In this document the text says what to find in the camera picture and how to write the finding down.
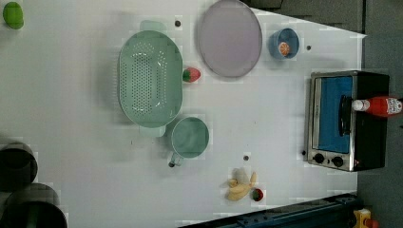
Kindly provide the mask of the black robot base cylinder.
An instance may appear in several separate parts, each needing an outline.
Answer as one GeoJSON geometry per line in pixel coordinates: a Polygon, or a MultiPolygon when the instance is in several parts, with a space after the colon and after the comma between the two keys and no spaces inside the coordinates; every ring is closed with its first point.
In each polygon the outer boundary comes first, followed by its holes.
{"type": "Polygon", "coordinates": [[[31,148],[22,142],[7,144],[0,151],[0,190],[13,192],[31,184],[38,164],[31,148]]]}

